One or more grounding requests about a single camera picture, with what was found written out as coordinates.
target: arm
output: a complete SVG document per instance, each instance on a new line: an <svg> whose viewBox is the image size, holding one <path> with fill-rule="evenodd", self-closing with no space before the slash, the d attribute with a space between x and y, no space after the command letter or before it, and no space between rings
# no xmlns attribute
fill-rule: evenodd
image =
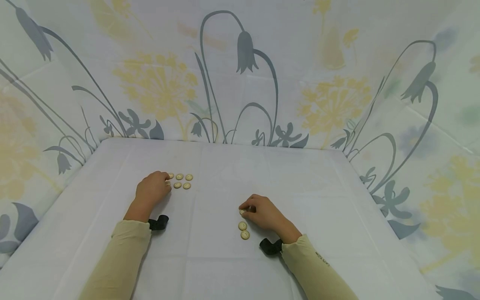
<svg viewBox="0 0 480 300"><path fill-rule="evenodd" d="M79 300L129 300L142 257L150 242L148 219L155 205L171 191L167 173L148 175L137 186L135 200L112 233Z"/></svg>
<svg viewBox="0 0 480 300"><path fill-rule="evenodd" d="M267 197L252 195L239 209L255 207L242 214L263 229L273 230L283 241L282 257L309 300L358 300L345 281L313 248L306 235L275 207Z"/></svg>

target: button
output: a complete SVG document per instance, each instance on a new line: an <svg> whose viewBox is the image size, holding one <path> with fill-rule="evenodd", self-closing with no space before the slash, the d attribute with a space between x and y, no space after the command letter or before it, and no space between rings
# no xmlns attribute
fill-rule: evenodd
<svg viewBox="0 0 480 300"><path fill-rule="evenodd" d="M248 238L250 237L250 233L246 230L242 230L240 236L241 236L242 239L248 240Z"/></svg>
<svg viewBox="0 0 480 300"><path fill-rule="evenodd" d="M246 230L246 229L247 229L247 223L241 221L241 222L239 223L239 229L240 229L240 230Z"/></svg>

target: fabric backdrop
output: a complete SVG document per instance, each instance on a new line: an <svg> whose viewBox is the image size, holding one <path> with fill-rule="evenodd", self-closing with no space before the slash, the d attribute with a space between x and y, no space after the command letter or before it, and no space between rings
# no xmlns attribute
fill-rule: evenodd
<svg viewBox="0 0 480 300"><path fill-rule="evenodd" d="M0 0L0 266L108 137L336 149L439 299L480 299L479 12Z"/></svg>

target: hand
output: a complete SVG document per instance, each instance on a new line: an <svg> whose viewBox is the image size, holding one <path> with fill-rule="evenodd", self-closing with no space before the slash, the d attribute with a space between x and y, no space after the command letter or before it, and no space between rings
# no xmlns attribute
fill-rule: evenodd
<svg viewBox="0 0 480 300"><path fill-rule="evenodd" d="M263 229L273 230L285 244L295 243L301 237L300 231L268 199L253 194L239 209L248 209L242 217L251 220Z"/></svg>
<svg viewBox="0 0 480 300"><path fill-rule="evenodd" d="M156 171L145 177L138 185L135 199L125 214L124 220L148 222L155 205L172 190L167 181L168 173Z"/></svg>

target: long sleeve shirt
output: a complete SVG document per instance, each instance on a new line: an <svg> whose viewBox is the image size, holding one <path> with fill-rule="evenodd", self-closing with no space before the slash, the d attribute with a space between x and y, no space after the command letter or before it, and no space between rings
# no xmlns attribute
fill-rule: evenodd
<svg viewBox="0 0 480 300"><path fill-rule="evenodd" d="M151 231L148 223L121 221L90 275L79 300L130 300ZM282 246L282 257L308 300L358 300L306 235Z"/></svg>

